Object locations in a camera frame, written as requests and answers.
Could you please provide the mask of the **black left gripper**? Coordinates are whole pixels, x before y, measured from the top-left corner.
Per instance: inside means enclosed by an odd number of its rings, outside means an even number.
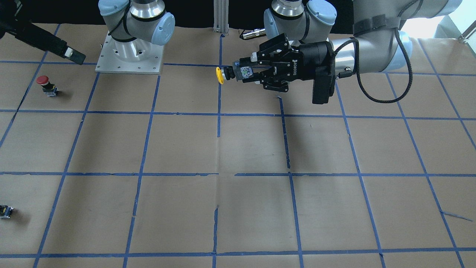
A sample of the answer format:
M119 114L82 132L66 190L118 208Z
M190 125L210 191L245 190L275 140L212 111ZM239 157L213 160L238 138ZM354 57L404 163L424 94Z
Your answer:
M299 47L289 46L287 34L282 33L260 44L259 50L250 57L240 58L240 66L269 66L271 62L290 63L290 67L276 67L275 75L262 71L253 73L252 77L245 78L242 82L257 82L263 85L265 90L281 93L287 93L289 82L296 79L317 80L321 87L334 87L334 60L331 57L333 47L330 41L301 44Z

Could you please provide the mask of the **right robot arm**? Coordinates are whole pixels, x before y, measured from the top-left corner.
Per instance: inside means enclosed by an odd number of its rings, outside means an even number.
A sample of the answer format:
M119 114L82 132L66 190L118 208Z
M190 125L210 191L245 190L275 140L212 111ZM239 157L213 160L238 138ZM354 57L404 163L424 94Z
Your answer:
M175 17L161 0L100 0L108 34L96 70L158 72L164 46L175 29Z

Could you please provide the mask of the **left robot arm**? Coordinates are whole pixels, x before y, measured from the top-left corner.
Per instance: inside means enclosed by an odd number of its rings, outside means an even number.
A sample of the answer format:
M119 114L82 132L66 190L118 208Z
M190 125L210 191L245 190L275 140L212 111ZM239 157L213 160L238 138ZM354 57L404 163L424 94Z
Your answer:
M400 31L414 17L432 18L453 12L460 0L354 0L353 35L329 40L337 10L325 0L274 0L264 13L268 40L250 57L218 68L216 76L255 82L264 89L286 92L295 80L313 80L312 102L327 103L335 90L337 78L391 71L407 66L409 81L403 96L412 85L410 62L412 42Z

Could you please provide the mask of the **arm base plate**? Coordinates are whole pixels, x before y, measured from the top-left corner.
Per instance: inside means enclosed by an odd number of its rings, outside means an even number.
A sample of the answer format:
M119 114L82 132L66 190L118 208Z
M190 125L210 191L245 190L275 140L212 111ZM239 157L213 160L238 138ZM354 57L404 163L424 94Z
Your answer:
M97 60L97 73L160 74L164 46L136 39L119 42L107 35Z

